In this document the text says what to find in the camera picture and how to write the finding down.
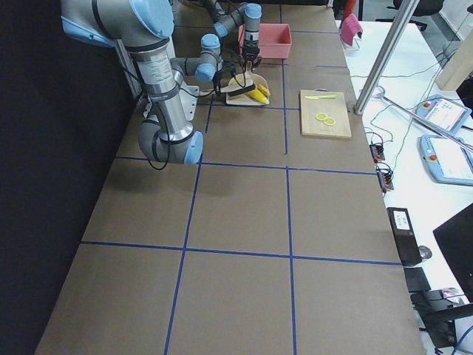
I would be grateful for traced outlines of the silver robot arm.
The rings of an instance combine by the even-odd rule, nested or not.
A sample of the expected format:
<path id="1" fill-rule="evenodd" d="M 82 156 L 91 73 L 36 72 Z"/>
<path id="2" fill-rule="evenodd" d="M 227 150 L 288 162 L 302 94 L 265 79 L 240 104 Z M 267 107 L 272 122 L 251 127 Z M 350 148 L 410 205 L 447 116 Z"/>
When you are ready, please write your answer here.
<path id="1" fill-rule="evenodd" d="M 208 11 L 214 22 L 218 37 L 224 38 L 230 32 L 243 27 L 242 57 L 245 63 L 253 65 L 259 60 L 259 34 L 262 7 L 256 3 L 241 3 L 226 13 L 218 1 L 204 0 L 201 5 Z"/>
<path id="2" fill-rule="evenodd" d="M 146 158 L 198 163 L 203 135 L 191 122 L 196 100 L 185 91 L 183 78 L 213 81 L 222 68 L 219 37 L 205 34 L 196 58 L 170 58 L 174 16 L 168 1 L 62 1 L 61 20 L 64 32 L 83 43 L 113 47 L 117 40 L 123 42 L 152 104 L 139 134 Z"/>

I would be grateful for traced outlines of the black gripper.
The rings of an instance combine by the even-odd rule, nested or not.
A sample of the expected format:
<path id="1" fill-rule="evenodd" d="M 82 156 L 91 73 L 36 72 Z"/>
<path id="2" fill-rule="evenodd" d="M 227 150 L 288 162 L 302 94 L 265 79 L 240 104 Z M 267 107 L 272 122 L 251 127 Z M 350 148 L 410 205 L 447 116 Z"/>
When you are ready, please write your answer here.
<path id="1" fill-rule="evenodd" d="M 259 42 L 244 40 L 242 55 L 245 61 L 255 61 L 259 56 Z"/>

